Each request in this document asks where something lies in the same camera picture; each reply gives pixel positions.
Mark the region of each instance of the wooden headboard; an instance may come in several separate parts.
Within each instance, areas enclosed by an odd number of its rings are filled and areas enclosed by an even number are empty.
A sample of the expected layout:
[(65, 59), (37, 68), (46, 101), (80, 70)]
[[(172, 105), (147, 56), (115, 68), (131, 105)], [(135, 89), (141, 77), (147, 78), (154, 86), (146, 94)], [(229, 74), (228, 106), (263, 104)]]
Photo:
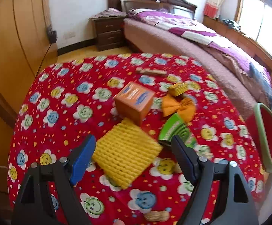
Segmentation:
[(196, 10), (196, 5), (186, 0), (108, 0), (108, 7), (113, 7), (124, 12), (128, 12), (132, 8), (165, 8), (170, 13), (176, 13), (177, 11), (186, 12), (192, 18)]

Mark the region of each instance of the wooden wardrobe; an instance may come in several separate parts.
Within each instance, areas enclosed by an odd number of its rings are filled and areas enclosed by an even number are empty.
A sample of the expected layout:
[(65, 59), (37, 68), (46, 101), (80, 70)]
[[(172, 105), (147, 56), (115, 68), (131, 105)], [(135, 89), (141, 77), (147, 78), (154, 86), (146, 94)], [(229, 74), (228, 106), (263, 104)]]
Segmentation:
[(35, 77), (57, 61), (57, 47), (46, 33), (50, 25), (48, 0), (0, 0), (0, 190), (4, 192), (17, 114)]

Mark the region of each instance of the red bedspread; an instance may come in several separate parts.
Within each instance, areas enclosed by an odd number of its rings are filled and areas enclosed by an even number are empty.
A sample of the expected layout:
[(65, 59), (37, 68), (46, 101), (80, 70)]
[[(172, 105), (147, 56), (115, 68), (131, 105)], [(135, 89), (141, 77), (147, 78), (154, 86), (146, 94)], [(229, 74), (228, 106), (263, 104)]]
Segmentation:
[[(135, 69), (138, 66), (167, 70), (169, 75), (165, 78), (137, 74)], [(166, 95), (170, 84), (189, 81), (186, 94), (197, 108), (189, 123), (198, 141), (195, 150), (214, 162), (235, 160), (249, 182), (253, 197), (260, 201), (264, 179), (255, 145), (242, 117), (213, 77), (192, 58), (143, 53), (54, 64), (40, 74), (24, 100), (11, 142), (8, 160), (11, 206), (14, 206), (20, 183), (32, 162), (54, 163), (80, 145), (87, 134), (99, 139), (120, 122), (113, 96), (130, 81), (156, 92), (151, 111), (141, 126), (155, 139), (166, 121), (162, 117), (160, 98)], [(167, 210), (169, 220), (154, 224), (175, 224), (193, 186), (183, 174), (157, 168), (157, 164), (171, 164), (172, 160), (173, 154), (163, 150), (126, 190), (118, 187), (91, 162), (82, 181), (75, 187), (91, 222), (112, 224), (119, 218), (126, 225), (149, 224), (151, 222), (144, 219), (145, 213)], [(214, 182), (203, 223), (211, 217), (217, 188), (218, 183)], [(57, 217), (64, 222), (54, 184), (50, 184), (50, 191)]]

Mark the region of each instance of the orange cloth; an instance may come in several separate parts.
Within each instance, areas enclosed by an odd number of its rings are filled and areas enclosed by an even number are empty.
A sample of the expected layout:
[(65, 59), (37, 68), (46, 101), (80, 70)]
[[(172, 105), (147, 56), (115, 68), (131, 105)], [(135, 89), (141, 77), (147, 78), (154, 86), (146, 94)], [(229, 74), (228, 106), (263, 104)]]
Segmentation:
[(163, 116), (167, 117), (175, 112), (186, 122), (190, 122), (195, 114), (196, 107), (190, 98), (184, 98), (178, 102), (171, 95), (163, 97), (162, 101)]

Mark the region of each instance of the yellow knitted cloth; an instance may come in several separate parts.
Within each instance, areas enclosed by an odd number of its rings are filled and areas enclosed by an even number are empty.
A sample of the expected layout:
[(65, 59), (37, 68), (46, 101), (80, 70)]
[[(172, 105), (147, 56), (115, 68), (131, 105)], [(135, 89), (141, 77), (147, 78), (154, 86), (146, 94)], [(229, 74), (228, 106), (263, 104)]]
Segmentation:
[(162, 146), (125, 118), (96, 142), (93, 160), (123, 189), (153, 162)]

